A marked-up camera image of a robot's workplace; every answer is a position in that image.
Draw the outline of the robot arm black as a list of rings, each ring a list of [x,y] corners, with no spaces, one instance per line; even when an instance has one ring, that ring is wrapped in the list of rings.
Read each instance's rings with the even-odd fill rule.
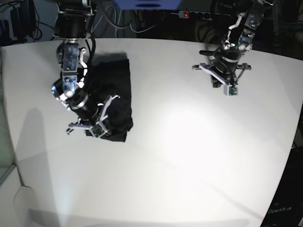
[[[211,76],[212,86],[223,86],[226,96],[239,94],[239,80],[245,71],[251,70],[247,63],[239,61],[252,48],[258,26],[264,19],[265,11],[274,5],[273,0],[240,0],[236,3],[237,19],[224,34],[215,50],[200,50],[208,63],[193,65],[194,70],[203,70]]]
[[[88,60],[84,59],[87,49],[79,44],[81,40],[93,39],[91,30],[97,12],[97,1],[58,0],[56,3],[59,12],[54,36],[62,40],[56,50],[61,73],[52,85],[52,94],[67,110],[78,116],[75,123],[69,124],[66,133],[79,129],[94,138],[110,136],[112,132],[106,126],[107,109],[120,96],[109,95],[100,102],[91,99],[91,93],[84,88],[91,72],[96,42],[92,40]]]

